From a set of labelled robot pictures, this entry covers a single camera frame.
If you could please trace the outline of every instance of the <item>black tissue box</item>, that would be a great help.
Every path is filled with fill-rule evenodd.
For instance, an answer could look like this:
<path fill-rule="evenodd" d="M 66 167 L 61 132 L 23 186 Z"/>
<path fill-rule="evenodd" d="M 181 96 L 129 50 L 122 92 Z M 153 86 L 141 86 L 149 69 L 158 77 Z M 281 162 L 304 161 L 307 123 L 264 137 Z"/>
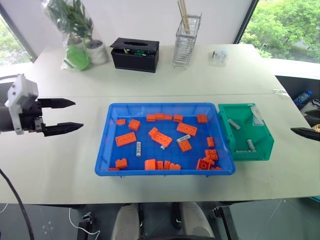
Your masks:
<path fill-rule="evenodd" d="M 111 46 L 116 69 L 155 73 L 159 60 L 159 42 L 119 37 Z"/>

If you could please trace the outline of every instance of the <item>green plastic bin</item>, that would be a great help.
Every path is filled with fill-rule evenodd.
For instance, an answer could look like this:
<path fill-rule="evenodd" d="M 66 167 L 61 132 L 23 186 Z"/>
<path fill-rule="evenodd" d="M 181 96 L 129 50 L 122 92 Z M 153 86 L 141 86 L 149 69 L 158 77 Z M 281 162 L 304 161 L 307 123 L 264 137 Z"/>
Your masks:
<path fill-rule="evenodd" d="M 274 138 L 264 125 L 254 125 L 254 114 L 251 106 L 254 103 L 219 104 L 219 116 L 222 123 L 231 155 L 234 161 L 269 160 L 274 145 Z M 228 119 L 233 120 L 241 128 L 231 126 Z M 236 152 L 250 150 L 247 140 L 251 139 L 256 152 Z"/>

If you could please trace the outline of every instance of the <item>orange lego brick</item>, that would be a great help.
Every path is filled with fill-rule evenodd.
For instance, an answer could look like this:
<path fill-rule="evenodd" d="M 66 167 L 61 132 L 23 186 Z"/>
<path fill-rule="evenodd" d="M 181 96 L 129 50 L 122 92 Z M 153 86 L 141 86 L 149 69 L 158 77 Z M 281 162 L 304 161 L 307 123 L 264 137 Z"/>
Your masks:
<path fill-rule="evenodd" d="M 117 124 L 118 126 L 125 125 L 126 119 L 117 119 L 115 124 Z"/>
<path fill-rule="evenodd" d="M 133 130 L 133 131 L 138 131 L 140 128 L 141 122 L 135 119 L 132 119 L 128 125 L 129 129 Z"/>
<path fill-rule="evenodd" d="M 164 169 L 164 162 L 163 161 L 156 161 L 156 165 L 158 170 L 163 170 Z"/>
<path fill-rule="evenodd" d="M 126 144 L 130 144 L 137 141 L 136 135 L 134 132 L 130 132 L 115 138 L 115 143 L 118 147 L 121 147 Z"/>
<path fill-rule="evenodd" d="M 155 159 L 149 159 L 144 161 L 144 170 L 156 170 L 157 161 Z"/>
<path fill-rule="evenodd" d="M 207 159 L 211 159 L 211 160 L 218 160 L 218 154 L 217 154 L 217 151 L 214 150 L 214 149 L 206 149 L 205 151 L 205 156 Z"/>
<path fill-rule="evenodd" d="M 152 128 L 152 129 L 149 131 L 148 135 L 149 135 L 150 138 L 152 138 L 152 137 L 154 137 L 157 133 L 158 133 L 158 128 L 154 127 L 154 128 Z"/>
<path fill-rule="evenodd" d="M 164 115 L 164 120 L 172 120 L 172 115 Z"/>
<path fill-rule="evenodd" d="M 146 115 L 146 121 L 147 122 L 155 122 L 156 121 L 156 117 L 153 114 L 147 114 Z"/>
<path fill-rule="evenodd" d="M 128 167 L 127 159 L 126 158 L 118 159 L 117 161 L 115 161 L 115 167 L 117 169 L 123 169 Z"/>
<path fill-rule="evenodd" d="M 164 161 L 163 170 L 169 170 L 170 168 L 170 161 Z"/>
<path fill-rule="evenodd" d="M 175 122 L 182 122 L 183 119 L 184 119 L 184 116 L 182 115 L 179 115 L 179 114 L 173 115 L 173 121 Z"/>
<path fill-rule="evenodd" d="M 209 159 L 209 158 L 204 157 L 202 160 L 204 160 L 204 161 L 206 161 L 206 162 L 210 163 L 210 165 L 212 165 L 212 166 L 214 166 L 214 165 L 215 165 L 215 161 L 213 161 L 212 159 Z"/>
<path fill-rule="evenodd" d="M 211 167 L 210 170 L 222 170 L 222 168 L 219 166 L 216 166 L 216 167 Z"/>
<path fill-rule="evenodd" d="M 165 114 L 164 113 L 156 113 L 154 116 L 155 116 L 155 120 L 163 120 L 163 119 L 165 119 Z"/>
<path fill-rule="evenodd" d="M 206 124 L 208 122 L 207 115 L 205 115 L 205 114 L 197 115 L 196 119 L 198 120 L 199 124 Z"/>
<path fill-rule="evenodd" d="M 181 166 L 179 164 L 170 163 L 169 170 L 181 170 Z"/>
<path fill-rule="evenodd" d="M 215 146 L 214 139 L 211 136 L 208 136 L 206 138 L 206 142 L 208 143 L 209 148 L 213 148 Z"/>
<path fill-rule="evenodd" d="M 197 165 L 196 165 L 196 169 L 197 170 L 209 170 L 210 169 L 210 163 L 200 158 L 198 160 Z"/>
<path fill-rule="evenodd" d="M 161 132 L 157 132 L 154 136 L 151 137 L 151 139 L 158 144 L 161 144 L 165 147 L 168 147 L 169 144 L 172 142 L 172 138 L 169 136 L 164 135 Z"/>
<path fill-rule="evenodd" d="M 183 153 L 192 149 L 188 140 L 178 142 L 178 145 Z"/>
<path fill-rule="evenodd" d="M 197 129 L 195 126 L 191 126 L 188 124 L 185 124 L 183 122 L 179 122 L 178 127 L 176 128 L 176 130 L 178 132 L 184 133 L 184 134 L 189 134 L 191 136 L 195 136 L 197 133 Z"/>

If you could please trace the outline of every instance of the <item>chopsticks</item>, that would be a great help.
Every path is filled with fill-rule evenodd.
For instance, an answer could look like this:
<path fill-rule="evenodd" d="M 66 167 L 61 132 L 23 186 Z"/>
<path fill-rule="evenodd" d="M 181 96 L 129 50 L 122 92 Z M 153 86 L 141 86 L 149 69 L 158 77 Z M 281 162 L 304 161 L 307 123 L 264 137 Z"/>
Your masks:
<path fill-rule="evenodd" d="M 190 34 L 189 20 L 188 20 L 188 14 L 187 14 L 185 0 L 179 0 L 177 2 L 178 2 L 180 14 L 181 14 L 181 19 L 182 19 L 182 22 L 183 22 L 183 26 L 184 26 L 185 32 L 187 34 Z"/>

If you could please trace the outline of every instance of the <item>blue bottle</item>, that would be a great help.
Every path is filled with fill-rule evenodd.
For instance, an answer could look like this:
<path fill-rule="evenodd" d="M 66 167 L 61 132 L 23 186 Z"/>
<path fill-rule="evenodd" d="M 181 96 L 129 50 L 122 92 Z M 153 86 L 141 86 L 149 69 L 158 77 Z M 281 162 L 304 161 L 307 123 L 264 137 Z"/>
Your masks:
<path fill-rule="evenodd" d="M 307 100 L 312 94 L 312 91 L 308 90 L 306 92 L 301 93 L 299 96 L 297 96 L 293 102 L 295 105 L 302 104 L 305 100 Z"/>

